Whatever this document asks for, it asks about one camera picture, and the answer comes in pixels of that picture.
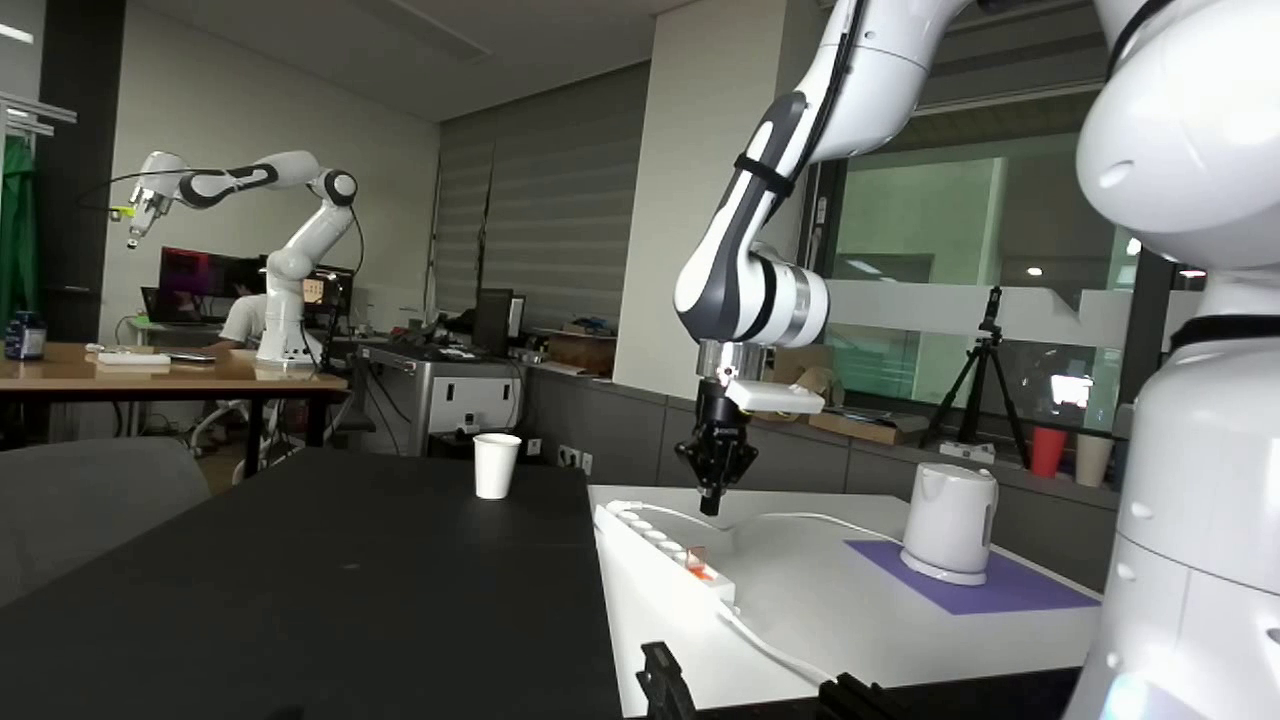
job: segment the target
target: black table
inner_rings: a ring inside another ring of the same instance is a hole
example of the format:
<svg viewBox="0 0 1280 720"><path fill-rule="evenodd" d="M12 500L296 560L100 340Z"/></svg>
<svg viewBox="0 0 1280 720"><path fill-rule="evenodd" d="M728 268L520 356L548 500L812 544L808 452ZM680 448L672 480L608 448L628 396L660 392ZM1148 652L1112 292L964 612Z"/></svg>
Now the black table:
<svg viewBox="0 0 1280 720"><path fill-rule="evenodd" d="M8 604L0 716L620 716L584 484L300 452Z"/></svg>

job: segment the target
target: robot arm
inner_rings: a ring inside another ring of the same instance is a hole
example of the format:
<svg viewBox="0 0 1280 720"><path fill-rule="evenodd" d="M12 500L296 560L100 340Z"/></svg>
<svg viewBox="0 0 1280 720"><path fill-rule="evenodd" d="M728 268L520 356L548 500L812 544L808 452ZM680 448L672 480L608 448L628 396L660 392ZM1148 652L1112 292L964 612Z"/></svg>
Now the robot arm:
<svg viewBox="0 0 1280 720"><path fill-rule="evenodd" d="M820 412L812 392L744 380L752 348L804 348L828 320L824 280L756 252L756 232L808 164L872 152L904 128L932 48L964 4L836 0L804 80L764 112L740 152L676 280L680 324L704 352L720 352L696 392L692 440L676 448L704 488L708 516L756 456L748 412Z"/></svg>
<svg viewBox="0 0 1280 720"><path fill-rule="evenodd" d="M120 212L128 220L128 244L148 236L172 204L212 208L252 188L312 188L320 200L316 216L268 256L268 332L256 352L260 364L308 364L316 360L316 348L304 336L300 288L316 260L348 232L356 176L320 168L312 152L276 152L240 168L188 168L168 152L152 152Z"/></svg>

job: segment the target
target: ceiling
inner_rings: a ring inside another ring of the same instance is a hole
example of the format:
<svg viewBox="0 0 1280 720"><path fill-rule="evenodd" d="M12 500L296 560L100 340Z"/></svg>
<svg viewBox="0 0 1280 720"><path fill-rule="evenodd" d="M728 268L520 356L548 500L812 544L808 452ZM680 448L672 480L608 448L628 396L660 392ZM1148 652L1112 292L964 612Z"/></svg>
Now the ceiling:
<svg viewBox="0 0 1280 720"><path fill-rule="evenodd" d="M652 20L692 0L136 0L168 20L448 120L648 60Z"/></svg>

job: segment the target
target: white wall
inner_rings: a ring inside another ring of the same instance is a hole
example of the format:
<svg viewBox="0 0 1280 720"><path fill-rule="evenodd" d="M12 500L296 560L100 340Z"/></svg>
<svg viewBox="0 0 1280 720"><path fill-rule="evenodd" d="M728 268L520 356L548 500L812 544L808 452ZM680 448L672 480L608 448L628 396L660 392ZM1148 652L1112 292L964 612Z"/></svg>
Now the white wall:
<svg viewBox="0 0 1280 720"><path fill-rule="evenodd" d="M424 316L424 264L436 184L436 124L376 108L268 56L172 24L148 4L128 8L116 176L136 172L152 148L196 168L232 168L268 152L308 148L320 164L360 180L368 236L356 276L356 324L392 328ZM280 248L316 212L312 192L244 192L208 212L176 208L128 252L124 228L108 232L104 340L140 312L140 284L160 276L160 244L260 256ZM360 260L356 228L324 256Z"/></svg>
<svg viewBox="0 0 1280 720"><path fill-rule="evenodd" d="M796 76L796 56L808 56L796 52L796 36L812 40L808 8L700 0L656 20L616 384L692 396L696 344L676 320L672 284L708 232L736 152ZM772 220L768 244L800 236L796 204Z"/></svg>

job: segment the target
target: table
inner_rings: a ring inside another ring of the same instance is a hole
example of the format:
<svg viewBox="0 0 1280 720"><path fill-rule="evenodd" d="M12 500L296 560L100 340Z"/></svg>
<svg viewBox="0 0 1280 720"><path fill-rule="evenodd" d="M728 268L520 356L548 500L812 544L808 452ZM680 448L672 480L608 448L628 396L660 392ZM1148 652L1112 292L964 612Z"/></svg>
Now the table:
<svg viewBox="0 0 1280 720"><path fill-rule="evenodd" d="M604 508L636 508L656 532L724 572L752 632L788 660L816 668L820 680L852 672L864 684L920 688L1076 672L1088 656L1100 616L1096 592L1028 560L1000 552L1000 568L1036 572L1044 588L1064 588L1064 604L944 612L868 564L856 548L880 552L904 532L908 504L896 496L724 492L716 520L704 520L696 504L692 488L592 484L624 716L648 708L632 684L644 668L636 648L648 640L676 652L696 708L776 704L816 696L816 684L736 636L716 616L700 576L652 552L656 544L636 540L632 528L616 528L600 516Z"/></svg>
<svg viewBox="0 0 1280 720"><path fill-rule="evenodd" d="M608 720L584 480L308 448L0 608L24 720Z"/></svg>
<svg viewBox="0 0 1280 720"><path fill-rule="evenodd" d="M248 352L216 364L100 368L84 344L44 344L44 360L0 360L0 400L248 400L244 476L256 472L264 404L308 400L308 444L324 444L324 408L348 380L312 368L264 368Z"/></svg>

